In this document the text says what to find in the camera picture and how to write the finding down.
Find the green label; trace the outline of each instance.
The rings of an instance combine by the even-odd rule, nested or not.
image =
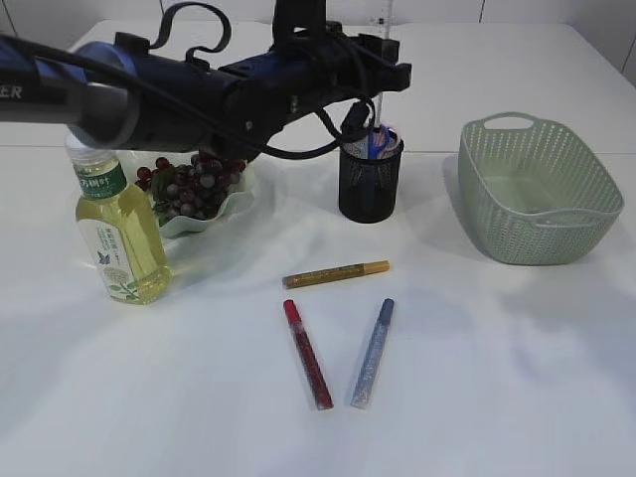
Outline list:
[[[121,164],[98,176],[78,173],[79,186],[88,199],[108,199],[123,191],[127,185]]]

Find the grapes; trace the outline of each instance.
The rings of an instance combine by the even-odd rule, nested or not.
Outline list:
[[[226,191],[217,192],[217,193],[215,193],[214,196],[212,196],[211,202],[215,206],[219,206],[220,204],[223,203],[223,201],[226,199],[227,196],[228,196],[228,193]]]
[[[217,187],[219,189],[225,189],[230,183],[230,176],[228,176],[228,174],[222,173],[217,176]]]
[[[223,171],[223,164],[221,163],[221,161],[218,161],[216,159],[210,161],[209,167],[210,172],[212,172],[213,174],[219,174],[221,171]]]
[[[169,198],[176,199],[177,197],[179,197],[179,186],[177,184],[170,184],[166,188],[166,194]]]
[[[159,157],[155,161],[155,166],[157,166],[157,169],[167,169],[170,167],[170,161],[165,157]]]
[[[140,167],[137,169],[137,177],[142,181],[149,181],[152,177],[152,171],[147,167]]]
[[[192,189],[184,189],[181,191],[181,194],[179,194],[179,199],[181,199],[183,203],[193,202],[195,197],[195,191]]]
[[[212,174],[206,174],[205,176],[201,176],[199,183],[206,189],[212,189],[215,187],[217,181],[215,180],[215,176]]]
[[[175,184],[178,186],[185,186],[188,184],[188,174],[184,174],[182,172],[175,174]]]
[[[245,161],[221,161],[214,155],[199,151],[190,157],[190,164],[173,166],[165,157],[155,160],[156,169],[140,167],[137,169],[139,180],[135,184],[144,191],[150,190],[151,180],[160,171],[174,170],[168,178],[171,182],[159,182],[162,191],[153,190],[167,202],[156,203],[154,210],[159,224],[163,225],[175,217],[192,217],[198,221],[213,219],[219,207],[228,196],[227,188],[240,182],[240,173],[245,170]]]
[[[135,186],[137,186],[142,191],[146,192],[150,189],[150,183],[148,181],[137,181],[135,182]]]
[[[195,206],[192,204],[184,204],[181,206],[181,215],[186,217],[192,217],[195,214]]]

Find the yellow oil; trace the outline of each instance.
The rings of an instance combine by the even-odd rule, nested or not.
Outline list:
[[[74,168],[83,175],[98,176],[109,172],[117,165],[118,160],[113,157],[105,163],[91,166],[74,165]],[[137,283],[138,299],[113,299],[125,303],[147,304],[165,291],[172,274],[150,202],[141,189],[128,184],[123,191],[108,199],[79,198],[76,220],[84,219],[106,222],[121,233],[130,268]]]

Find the glitter marker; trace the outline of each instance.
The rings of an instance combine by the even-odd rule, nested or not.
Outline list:
[[[293,334],[294,341],[296,342],[296,348],[298,349],[300,360],[302,361],[305,374],[307,375],[307,380],[309,381],[311,393],[314,395],[314,399],[316,400],[316,406],[318,407],[318,410],[331,409],[334,404],[331,401],[331,395],[329,394],[327,383],[325,383],[325,379],[320,371],[320,366],[318,366],[318,361],[316,361],[314,350],[311,348],[311,343],[309,343],[309,337],[307,336],[305,327],[302,326],[302,320],[300,319],[298,309],[296,308],[293,300],[285,301],[283,303],[283,307],[285,309],[285,314],[287,315],[289,328],[291,328],[291,333]]]
[[[317,285],[329,281],[346,280],[357,276],[371,275],[388,271],[391,264],[388,261],[374,261],[371,263],[358,263],[356,265],[339,266],[325,270],[310,271],[298,275],[285,276],[282,279],[286,288],[299,288],[301,286]]]
[[[354,396],[351,399],[351,405],[353,407],[366,409],[369,404],[371,392],[374,387],[374,381],[376,380],[376,374],[378,372],[378,366],[380,365],[382,352],[385,348],[387,335],[389,334],[391,316],[394,313],[394,305],[394,301],[390,298],[387,298],[382,305],[382,310],[378,317],[378,321],[376,321],[374,333],[371,335],[371,340],[369,340],[369,347],[367,348],[365,361],[362,364],[360,374],[358,375],[356,390],[354,391]]]

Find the red marker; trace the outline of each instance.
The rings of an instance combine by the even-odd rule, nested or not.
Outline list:
[[[305,327],[302,326],[302,320],[298,314],[298,309],[296,308],[293,300],[285,301],[283,303],[283,307],[287,314],[289,328],[291,328],[291,333],[293,334],[294,341],[296,342],[298,354],[300,355],[302,365],[305,368],[307,380],[309,380],[311,392],[314,395],[314,399],[316,399],[316,406],[319,410],[331,409],[334,404],[331,401],[331,395],[327,389],[327,383],[325,383],[325,379],[323,378],[318,362],[316,361],[314,350],[311,348],[311,343],[309,343],[309,337],[307,336]]]

